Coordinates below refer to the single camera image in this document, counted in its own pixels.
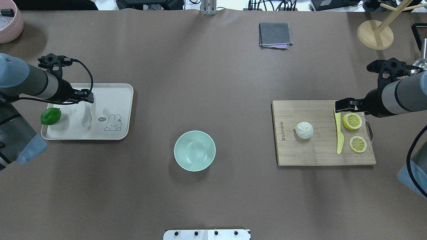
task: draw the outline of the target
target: round wooden base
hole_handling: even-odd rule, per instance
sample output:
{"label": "round wooden base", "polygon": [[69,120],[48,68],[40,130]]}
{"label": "round wooden base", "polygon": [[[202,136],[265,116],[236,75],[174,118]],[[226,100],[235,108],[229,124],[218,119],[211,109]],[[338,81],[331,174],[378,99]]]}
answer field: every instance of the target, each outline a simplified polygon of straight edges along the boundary
{"label": "round wooden base", "polygon": [[387,26],[378,34],[374,34],[374,30],[382,22],[377,20],[368,20],[359,25],[357,28],[357,36],[359,40],[367,47],[375,50],[384,50],[393,43],[393,31]]}

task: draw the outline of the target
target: mint green bowl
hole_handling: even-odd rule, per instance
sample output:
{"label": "mint green bowl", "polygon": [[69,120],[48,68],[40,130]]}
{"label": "mint green bowl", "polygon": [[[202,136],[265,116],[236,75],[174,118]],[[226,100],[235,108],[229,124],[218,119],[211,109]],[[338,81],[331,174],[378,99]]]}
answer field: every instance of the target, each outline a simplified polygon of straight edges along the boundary
{"label": "mint green bowl", "polygon": [[191,172],[202,171],[214,160],[216,153],[212,138],[201,131],[189,131],[175,143],[173,154],[182,168]]}

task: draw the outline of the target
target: folded gray cloth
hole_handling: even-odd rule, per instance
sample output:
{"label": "folded gray cloth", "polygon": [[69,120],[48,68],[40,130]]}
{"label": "folded gray cloth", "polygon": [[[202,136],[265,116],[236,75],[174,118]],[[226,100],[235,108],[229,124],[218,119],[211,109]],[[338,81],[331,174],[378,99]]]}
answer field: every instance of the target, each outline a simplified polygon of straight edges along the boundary
{"label": "folded gray cloth", "polygon": [[260,23],[260,47],[288,49],[293,44],[288,23]]}

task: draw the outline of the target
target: knife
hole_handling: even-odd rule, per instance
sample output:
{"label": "knife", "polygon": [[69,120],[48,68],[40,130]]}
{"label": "knife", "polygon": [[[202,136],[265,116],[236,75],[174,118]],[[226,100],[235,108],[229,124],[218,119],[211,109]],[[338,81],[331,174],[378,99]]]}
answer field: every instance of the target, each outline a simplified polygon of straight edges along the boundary
{"label": "knife", "polygon": [[342,146],[344,145],[344,135],[341,132],[341,113],[336,113],[334,108],[333,115],[335,117],[336,126],[336,153],[341,154]]}

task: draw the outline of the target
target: bowl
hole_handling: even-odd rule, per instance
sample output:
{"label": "bowl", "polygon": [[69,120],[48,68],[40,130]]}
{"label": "bowl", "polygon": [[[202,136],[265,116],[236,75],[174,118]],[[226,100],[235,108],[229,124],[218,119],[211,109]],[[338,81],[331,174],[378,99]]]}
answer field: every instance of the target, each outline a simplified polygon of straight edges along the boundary
{"label": "bowl", "polygon": [[173,154],[179,166],[190,172],[207,168],[216,153],[212,138],[202,131],[189,131],[181,135],[175,143]]}
{"label": "bowl", "polygon": [[18,7],[12,0],[1,0],[0,9],[13,9],[15,16],[9,25],[0,31],[0,44],[15,40],[24,29],[24,20]]}

